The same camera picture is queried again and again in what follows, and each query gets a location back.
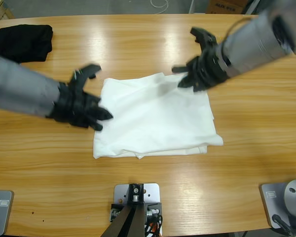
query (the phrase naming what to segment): folded black garment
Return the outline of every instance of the folded black garment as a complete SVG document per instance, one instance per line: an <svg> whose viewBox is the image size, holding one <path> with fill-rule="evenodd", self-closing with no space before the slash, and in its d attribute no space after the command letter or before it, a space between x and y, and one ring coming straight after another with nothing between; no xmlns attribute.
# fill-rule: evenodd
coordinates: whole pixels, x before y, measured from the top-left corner
<svg viewBox="0 0 296 237"><path fill-rule="evenodd" d="M15 61L43 62L52 50L49 25L18 25L0 29L0 56Z"/></svg>

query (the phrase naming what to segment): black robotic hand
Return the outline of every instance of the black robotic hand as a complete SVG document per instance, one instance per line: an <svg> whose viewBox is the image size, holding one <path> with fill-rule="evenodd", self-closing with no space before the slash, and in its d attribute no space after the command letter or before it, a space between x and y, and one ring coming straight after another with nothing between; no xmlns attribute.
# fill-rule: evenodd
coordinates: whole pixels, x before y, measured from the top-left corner
<svg viewBox="0 0 296 237"><path fill-rule="evenodd" d="M68 122L73 126L92 127L96 131L103 129L98 120L107 120L113 116L104 108L99 107L100 98L83 91L88 78L94 79L101 70L99 65L90 64L75 70L71 81L66 85L60 83L60 96L55 102L50 116L58 122Z"/></svg>
<svg viewBox="0 0 296 237"><path fill-rule="evenodd" d="M227 74L220 68L216 56L217 40L208 31L192 27L191 34L196 37L195 42L201 46L202 53L194 57L185 66L173 67L173 73L188 72L178 87L192 87L193 91L212 88L228 79Z"/></svg>

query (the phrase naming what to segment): cable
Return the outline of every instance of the cable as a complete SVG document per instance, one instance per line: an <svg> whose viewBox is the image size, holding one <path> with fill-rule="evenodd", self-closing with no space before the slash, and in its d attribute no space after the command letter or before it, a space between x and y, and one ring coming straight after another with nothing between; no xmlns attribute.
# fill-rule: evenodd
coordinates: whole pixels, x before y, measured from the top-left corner
<svg viewBox="0 0 296 237"><path fill-rule="evenodd" d="M161 14L163 12L165 12L168 8L169 8L169 2L168 0L164 0L165 3L162 6L156 6L155 4L152 3L152 0L150 0L150 4L155 7L155 8L163 8L164 6L167 6L165 9L163 9L161 12L155 13L155 15L157 14Z"/></svg>
<svg viewBox="0 0 296 237"><path fill-rule="evenodd" d="M245 237L247 235L248 231L245 231L243 234L242 234L242 237Z"/></svg>
<svg viewBox="0 0 296 237"><path fill-rule="evenodd" d="M145 227L145 237L159 237L162 226L162 216L153 216Z"/></svg>
<svg viewBox="0 0 296 237"><path fill-rule="evenodd" d="M233 23L233 25L228 29L228 31L227 31L225 37L224 37L223 40L222 40L222 48L221 48L221 51L222 51L222 58L223 58L223 60L224 60L227 64L228 64L228 62L229 62L229 59L225 57L224 52L223 52L223 50L224 50L224 46L225 46L225 43L226 43L226 40L227 40L228 36L230 35L230 32L233 30L233 28L235 28L239 23L241 23L241 22L245 22L245 21L251 21L251 18L242 18L242 19L240 19L239 21L236 21L235 23Z"/></svg>

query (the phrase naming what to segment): wood grain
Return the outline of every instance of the wood grain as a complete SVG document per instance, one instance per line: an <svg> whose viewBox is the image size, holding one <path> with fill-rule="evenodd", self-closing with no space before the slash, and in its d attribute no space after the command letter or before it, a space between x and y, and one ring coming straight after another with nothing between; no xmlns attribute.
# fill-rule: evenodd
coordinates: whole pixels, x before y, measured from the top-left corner
<svg viewBox="0 0 296 237"><path fill-rule="evenodd" d="M222 39L240 15L70 16L0 21L53 27L46 62L26 67L60 81L97 62L103 79L171 73L200 52L189 34L203 27ZM100 236L120 183L160 185L164 235L268 228L259 185L296 178L296 57L209 91L223 147L206 155L92 157L93 131L0 111L0 190L15 193L7 234Z"/></svg>

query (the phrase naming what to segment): gray mounting plate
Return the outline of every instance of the gray mounting plate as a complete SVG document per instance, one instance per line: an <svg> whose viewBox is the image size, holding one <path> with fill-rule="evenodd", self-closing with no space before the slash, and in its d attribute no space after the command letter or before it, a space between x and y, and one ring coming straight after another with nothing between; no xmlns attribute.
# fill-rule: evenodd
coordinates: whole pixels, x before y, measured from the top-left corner
<svg viewBox="0 0 296 237"><path fill-rule="evenodd" d="M272 220L274 214L279 215L283 221L289 223L289 217L284 202L284 191L287 184L288 183L263 184L260 187L264 209L267 214L267 221L269 225L275 229L279 229L280 226Z"/></svg>
<svg viewBox="0 0 296 237"><path fill-rule="evenodd" d="M0 236L5 233L8 225L13 196L12 191L0 191Z"/></svg>
<svg viewBox="0 0 296 237"><path fill-rule="evenodd" d="M129 184L118 184L114 188L114 204L126 204L128 200ZM144 202L156 203L160 202L160 189L158 184L144 184Z"/></svg>

